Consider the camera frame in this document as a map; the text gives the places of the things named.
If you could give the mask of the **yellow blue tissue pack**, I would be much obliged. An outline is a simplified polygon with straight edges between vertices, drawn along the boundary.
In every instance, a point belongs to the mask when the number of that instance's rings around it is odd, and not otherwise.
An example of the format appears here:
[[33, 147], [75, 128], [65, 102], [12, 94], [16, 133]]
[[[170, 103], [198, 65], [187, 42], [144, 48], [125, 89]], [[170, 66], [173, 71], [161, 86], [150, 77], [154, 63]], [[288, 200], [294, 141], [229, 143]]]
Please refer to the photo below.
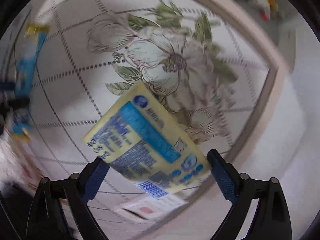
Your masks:
[[114, 103], [84, 142], [156, 199], [186, 189], [210, 170], [204, 154], [141, 82]]

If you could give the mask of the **blue gold snack sachet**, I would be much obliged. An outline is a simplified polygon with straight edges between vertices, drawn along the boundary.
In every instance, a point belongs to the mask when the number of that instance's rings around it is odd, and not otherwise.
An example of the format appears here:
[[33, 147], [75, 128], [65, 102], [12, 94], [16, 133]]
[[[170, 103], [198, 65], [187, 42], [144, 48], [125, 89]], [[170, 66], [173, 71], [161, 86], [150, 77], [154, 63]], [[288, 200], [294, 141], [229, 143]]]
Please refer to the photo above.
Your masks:
[[18, 54], [16, 69], [15, 99], [11, 106], [12, 130], [11, 135], [28, 142], [30, 128], [30, 94], [34, 79], [37, 58], [50, 26], [30, 23], [26, 26]]

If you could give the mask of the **white red carton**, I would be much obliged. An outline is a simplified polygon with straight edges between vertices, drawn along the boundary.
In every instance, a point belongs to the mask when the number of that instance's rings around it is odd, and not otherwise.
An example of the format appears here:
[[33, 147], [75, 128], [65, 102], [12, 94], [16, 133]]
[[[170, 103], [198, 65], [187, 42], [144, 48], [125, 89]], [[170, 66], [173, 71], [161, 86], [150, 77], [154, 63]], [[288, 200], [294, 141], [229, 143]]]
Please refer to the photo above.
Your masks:
[[169, 194], [159, 199], [142, 194], [140, 197], [119, 204], [114, 211], [128, 220], [146, 222], [162, 218], [187, 203], [179, 194]]

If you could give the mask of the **patterned white tablecloth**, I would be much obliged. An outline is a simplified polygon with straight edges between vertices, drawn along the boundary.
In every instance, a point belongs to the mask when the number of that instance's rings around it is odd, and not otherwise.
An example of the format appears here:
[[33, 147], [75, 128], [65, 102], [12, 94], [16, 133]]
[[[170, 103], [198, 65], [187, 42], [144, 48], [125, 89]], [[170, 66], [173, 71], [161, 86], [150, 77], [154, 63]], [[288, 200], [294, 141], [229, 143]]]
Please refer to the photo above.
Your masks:
[[241, 155], [265, 128], [287, 64], [232, 0], [1, 0], [13, 77], [28, 23], [50, 26], [31, 84], [31, 141], [1, 140], [30, 190], [96, 157], [83, 136], [142, 82], [199, 149]]

